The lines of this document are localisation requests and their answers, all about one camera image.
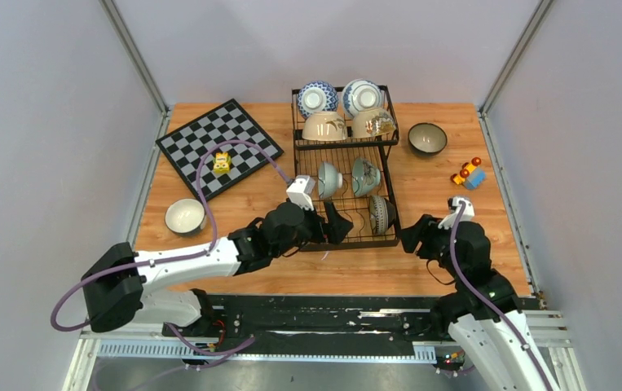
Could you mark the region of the blue white patterned bowl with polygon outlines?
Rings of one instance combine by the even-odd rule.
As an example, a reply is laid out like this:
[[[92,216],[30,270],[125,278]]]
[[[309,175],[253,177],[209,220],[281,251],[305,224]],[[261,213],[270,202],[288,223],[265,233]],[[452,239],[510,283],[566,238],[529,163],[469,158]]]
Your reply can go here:
[[[384,235],[393,226],[396,210],[388,199],[379,195],[371,195],[368,198],[368,211],[374,235]]]

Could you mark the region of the black wire dish rack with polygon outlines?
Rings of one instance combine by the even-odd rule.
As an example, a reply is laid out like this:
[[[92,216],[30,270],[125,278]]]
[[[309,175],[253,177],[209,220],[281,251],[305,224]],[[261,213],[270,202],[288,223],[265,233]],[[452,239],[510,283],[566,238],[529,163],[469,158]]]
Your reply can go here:
[[[297,98],[299,89],[291,90],[292,121],[293,121],[293,154],[296,174],[304,174],[318,178],[322,163],[333,165],[343,176],[342,187],[329,198],[337,213],[352,222],[353,227],[340,244],[308,244],[304,252],[320,252],[334,250],[350,250],[364,248],[392,247],[399,243],[401,230],[399,213],[394,212],[394,219],[385,233],[373,233],[369,221],[369,197],[380,196],[392,206],[396,206],[395,194],[390,178],[388,157],[391,150],[399,142],[399,127],[389,134],[375,138],[353,138],[337,142],[321,142],[305,140],[302,127],[305,119],[298,109]],[[375,189],[367,195],[356,196],[351,187],[351,171],[356,159],[364,158],[377,168],[381,180]]]

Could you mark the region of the teal white striped bowl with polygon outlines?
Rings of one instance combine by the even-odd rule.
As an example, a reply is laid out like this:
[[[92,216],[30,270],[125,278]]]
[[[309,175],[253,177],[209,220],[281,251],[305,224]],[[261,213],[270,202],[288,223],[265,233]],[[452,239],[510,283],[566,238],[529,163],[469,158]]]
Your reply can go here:
[[[177,200],[165,212],[165,224],[176,235],[195,235],[205,228],[206,221],[205,209],[195,199]]]

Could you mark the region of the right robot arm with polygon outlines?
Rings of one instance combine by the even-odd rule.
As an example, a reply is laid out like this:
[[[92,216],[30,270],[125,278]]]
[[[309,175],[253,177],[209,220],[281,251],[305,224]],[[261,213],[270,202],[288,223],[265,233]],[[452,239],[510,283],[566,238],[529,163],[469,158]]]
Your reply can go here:
[[[436,261],[456,291],[430,310],[430,328],[453,339],[490,390],[557,390],[509,280],[492,267],[491,242],[476,222],[440,228],[428,214],[401,232],[406,253]]]

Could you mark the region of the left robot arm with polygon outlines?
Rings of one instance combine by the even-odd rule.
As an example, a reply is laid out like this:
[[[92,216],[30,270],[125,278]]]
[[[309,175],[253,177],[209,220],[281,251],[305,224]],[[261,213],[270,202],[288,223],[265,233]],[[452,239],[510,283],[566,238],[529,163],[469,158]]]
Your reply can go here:
[[[308,244],[340,244],[353,228],[331,202],[325,214],[285,201],[265,217],[217,239],[173,250],[136,252],[113,245],[85,274],[82,289],[93,332],[138,323],[170,323],[194,336],[214,328],[214,310],[200,289],[176,292],[180,283],[231,277],[268,267],[275,258]]]

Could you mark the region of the dark blue glazed bowl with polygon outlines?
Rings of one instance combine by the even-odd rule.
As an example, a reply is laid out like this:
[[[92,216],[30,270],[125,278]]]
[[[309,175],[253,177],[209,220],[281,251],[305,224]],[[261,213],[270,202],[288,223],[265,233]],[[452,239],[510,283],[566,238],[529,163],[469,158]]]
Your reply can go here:
[[[408,145],[417,156],[432,157],[442,152],[448,145],[448,136],[436,124],[422,122],[408,131]]]

